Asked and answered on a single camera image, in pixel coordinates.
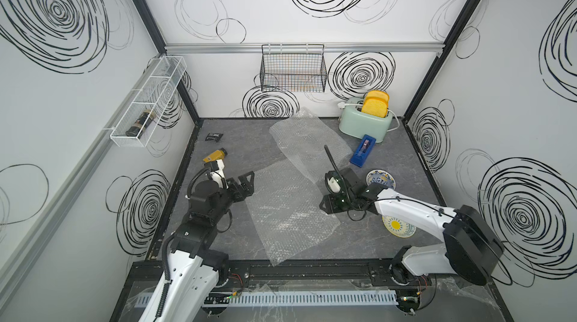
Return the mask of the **blue patterned ceramic bowl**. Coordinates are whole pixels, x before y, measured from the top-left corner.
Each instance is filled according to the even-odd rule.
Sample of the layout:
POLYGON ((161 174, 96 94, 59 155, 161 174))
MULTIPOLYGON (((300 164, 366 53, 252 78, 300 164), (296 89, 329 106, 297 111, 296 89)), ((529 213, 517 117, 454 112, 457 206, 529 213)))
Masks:
POLYGON ((367 185, 377 183, 393 190, 396 188, 396 181, 392 174, 380 169, 371 170, 366 175, 365 182, 367 185))

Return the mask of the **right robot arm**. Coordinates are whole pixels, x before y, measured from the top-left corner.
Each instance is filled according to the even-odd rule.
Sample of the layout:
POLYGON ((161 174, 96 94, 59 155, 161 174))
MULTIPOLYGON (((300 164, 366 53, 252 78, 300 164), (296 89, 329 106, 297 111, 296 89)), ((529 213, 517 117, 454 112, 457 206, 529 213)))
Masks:
POLYGON ((500 262, 503 243, 471 206, 438 206, 379 183, 368 185, 349 168, 327 172, 324 182, 328 192, 319 207, 326 214, 355 211, 390 217, 437 239, 436 245, 406 246, 395 255, 389 273, 397 284, 443 274, 483 286, 500 262))

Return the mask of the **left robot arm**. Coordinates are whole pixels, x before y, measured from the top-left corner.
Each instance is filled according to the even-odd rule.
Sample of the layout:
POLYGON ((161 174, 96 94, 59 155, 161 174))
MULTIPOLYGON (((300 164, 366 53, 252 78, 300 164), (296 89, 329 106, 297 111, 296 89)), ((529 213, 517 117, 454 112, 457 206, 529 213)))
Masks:
POLYGON ((189 209, 162 244, 163 275, 141 321, 192 321, 212 290, 228 281, 229 256, 210 247, 224 215, 255 191, 255 173, 226 179, 205 167, 186 189, 189 209))

